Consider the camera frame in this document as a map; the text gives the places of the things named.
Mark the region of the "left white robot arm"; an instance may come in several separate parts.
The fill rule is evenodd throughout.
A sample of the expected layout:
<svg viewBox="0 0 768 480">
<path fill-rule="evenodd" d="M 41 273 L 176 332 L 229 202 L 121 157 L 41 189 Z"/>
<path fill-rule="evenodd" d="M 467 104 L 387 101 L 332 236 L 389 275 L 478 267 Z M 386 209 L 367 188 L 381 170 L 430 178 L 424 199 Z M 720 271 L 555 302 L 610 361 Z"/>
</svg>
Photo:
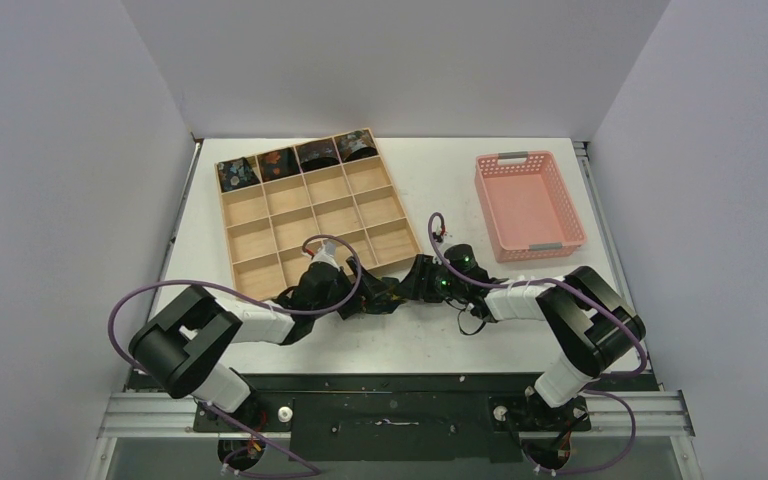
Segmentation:
<svg viewBox="0 0 768 480">
<path fill-rule="evenodd" d="M 127 355 L 174 399 L 191 396 L 219 409 L 230 428 L 257 420 L 259 405 L 249 384 L 221 358 L 232 344 L 292 345 L 309 335 L 317 319 L 351 303 L 360 282 L 343 269 L 314 261 L 295 286 L 272 301 L 242 295 L 218 298 L 218 285 L 191 281 L 130 340 Z"/>
</svg>

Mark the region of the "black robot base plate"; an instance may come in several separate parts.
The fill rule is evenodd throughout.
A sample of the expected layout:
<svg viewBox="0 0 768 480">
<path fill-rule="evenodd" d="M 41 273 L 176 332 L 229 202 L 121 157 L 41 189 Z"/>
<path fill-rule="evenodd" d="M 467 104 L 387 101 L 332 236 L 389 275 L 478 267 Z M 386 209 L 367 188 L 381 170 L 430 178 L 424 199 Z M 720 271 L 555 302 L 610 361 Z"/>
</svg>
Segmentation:
<svg viewBox="0 0 768 480">
<path fill-rule="evenodd" d="M 246 376 L 253 393 L 233 416 L 269 438 L 286 434 L 309 461 L 517 463 L 515 438 L 557 447 L 591 428 L 577 397 L 551 409 L 527 393 L 525 374 Z"/>
</svg>

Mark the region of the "blue yellow floral tie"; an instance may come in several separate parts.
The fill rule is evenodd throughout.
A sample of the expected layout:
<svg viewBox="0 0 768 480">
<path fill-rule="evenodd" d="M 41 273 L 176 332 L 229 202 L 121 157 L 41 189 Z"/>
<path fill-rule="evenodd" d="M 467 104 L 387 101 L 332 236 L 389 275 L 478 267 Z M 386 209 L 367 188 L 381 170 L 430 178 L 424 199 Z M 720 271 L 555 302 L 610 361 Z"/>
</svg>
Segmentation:
<svg viewBox="0 0 768 480">
<path fill-rule="evenodd" d="M 398 282 L 395 279 L 385 278 L 383 282 L 387 289 L 370 304 L 369 312 L 371 314 L 392 314 L 399 306 L 407 302 L 405 298 L 398 295 Z"/>
</svg>

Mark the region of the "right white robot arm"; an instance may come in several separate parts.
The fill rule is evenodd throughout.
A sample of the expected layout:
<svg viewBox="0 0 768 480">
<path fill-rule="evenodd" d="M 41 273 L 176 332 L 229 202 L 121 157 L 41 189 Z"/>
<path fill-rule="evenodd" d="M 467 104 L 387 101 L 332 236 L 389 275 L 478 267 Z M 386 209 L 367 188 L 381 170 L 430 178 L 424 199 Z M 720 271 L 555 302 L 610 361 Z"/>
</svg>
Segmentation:
<svg viewBox="0 0 768 480">
<path fill-rule="evenodd" d="M 467 244 L 442 256 L 417 256 L 395 291 L 425 303 L 458 302 L 485 323 L 546 323 L 561 353 L 526 390 L 525 414 L 540 429 L 560 421 L 565 405 L 627 352 L 641 351 L 646 335 L 636 311 L 592 267 L 561 277 L 496 278 L 478 265 Z"/>
</svg>

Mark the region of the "wooden compartment tray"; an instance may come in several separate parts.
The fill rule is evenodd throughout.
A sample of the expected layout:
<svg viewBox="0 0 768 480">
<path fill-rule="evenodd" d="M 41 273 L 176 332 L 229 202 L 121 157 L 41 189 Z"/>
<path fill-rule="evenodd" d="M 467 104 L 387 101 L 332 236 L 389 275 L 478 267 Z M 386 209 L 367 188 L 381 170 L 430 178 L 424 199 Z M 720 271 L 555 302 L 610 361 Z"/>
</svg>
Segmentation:
<svg viewBox="0 0 768 480">
<path fill-rule="evenodd" d="M 340 237 L 337 261 L 358 254 L 371 272 L 409 264 L 421 249 L 390 172 L 379 154 L 221 193 L 220 211 L 237 291 L 258 300 L 297 284 L 321 235 Z M 283 146 L 272 150 L 292 147 Z M 257 156 L 249 154 L 260 177 Z"/>
</svg>

